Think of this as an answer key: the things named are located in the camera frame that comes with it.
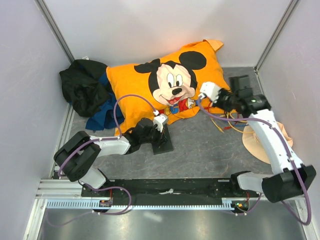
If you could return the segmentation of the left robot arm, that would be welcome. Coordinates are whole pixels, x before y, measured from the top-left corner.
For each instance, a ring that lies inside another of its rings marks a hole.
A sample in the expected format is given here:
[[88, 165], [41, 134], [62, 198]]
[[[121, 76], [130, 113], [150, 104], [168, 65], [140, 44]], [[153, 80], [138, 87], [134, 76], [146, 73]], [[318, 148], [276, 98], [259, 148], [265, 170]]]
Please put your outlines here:
[[95, 160], [110, 155], [129, 155], [144, 144], [150, 144], [155, 155], [173, 151], [164, 115], [153, 120], [142, 118], [118, 136], [97, 137], [79, 131], [55, 153], [53, 159], [59, 166], [59, 177], [82, 184], [83, 197], [104, 197], [111, 192], [111, 181], [101, 170], [93, 167]]

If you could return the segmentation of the yellow ethernet cable long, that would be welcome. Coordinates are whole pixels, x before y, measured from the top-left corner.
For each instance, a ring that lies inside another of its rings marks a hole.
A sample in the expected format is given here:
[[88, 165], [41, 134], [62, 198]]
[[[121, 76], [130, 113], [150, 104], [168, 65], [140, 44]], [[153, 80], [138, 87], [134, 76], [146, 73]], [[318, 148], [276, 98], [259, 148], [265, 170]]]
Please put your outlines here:
[[233, 130], [235, 130], [238, 133], [244, 134], [244, 128], [248, 126], [248, 122], [246, 120], [237, 120], [237, 121], [231, 121], [234, 120], [236, 117], [234, 117], [233, 112], [225, 112], [225, 117], [229, 119], [227, 121], [229, 127]]

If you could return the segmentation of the yellow ethernet cable short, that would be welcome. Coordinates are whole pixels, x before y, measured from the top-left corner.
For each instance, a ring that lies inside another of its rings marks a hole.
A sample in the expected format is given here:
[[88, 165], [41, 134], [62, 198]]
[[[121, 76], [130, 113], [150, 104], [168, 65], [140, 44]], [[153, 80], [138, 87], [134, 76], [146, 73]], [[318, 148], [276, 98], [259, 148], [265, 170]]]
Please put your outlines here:
[[[219, 116], [219, 117], [225, 117], [225, 112], [222, 113], [215, 113], [215, 116]], [[215, 118], [211, 117], [210, 120], [212, 121], [212, 123], [215, 125], [215, 127], [223, 134], [224, 130], [217, 124], [217, 122], [215, 121]]]

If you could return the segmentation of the black network switch box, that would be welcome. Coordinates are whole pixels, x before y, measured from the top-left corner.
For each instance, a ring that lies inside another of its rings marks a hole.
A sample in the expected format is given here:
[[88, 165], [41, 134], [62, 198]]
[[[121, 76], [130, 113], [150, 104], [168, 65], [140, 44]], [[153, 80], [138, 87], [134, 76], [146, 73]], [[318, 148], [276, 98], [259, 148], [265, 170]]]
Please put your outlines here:
[[163, 127], [163, 131], [160, 138], [151, 145], [154, 155], [165, 154], [174, 150], [167, 124]]

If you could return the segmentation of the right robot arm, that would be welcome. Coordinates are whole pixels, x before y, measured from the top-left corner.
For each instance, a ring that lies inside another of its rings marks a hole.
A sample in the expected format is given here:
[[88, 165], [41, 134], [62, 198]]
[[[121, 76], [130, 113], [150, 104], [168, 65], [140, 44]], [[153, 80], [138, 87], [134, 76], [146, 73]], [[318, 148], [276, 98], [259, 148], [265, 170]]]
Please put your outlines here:
[[248, 75], [230, 79], [231, 89], [209, 83], [204, 91], [213, 106], [224, 111], [235, 110], [252, 128], [270, 162], [272, 175], [252, 172], [237, 173], [229, 184], [235, 197], [247, 190], [261, 192], [272, 203], [304, 194], [316, 177], [316, 169], [305, 165], [295, 154], [278, 126], [272, 107], [263, 94], [254, 94]]

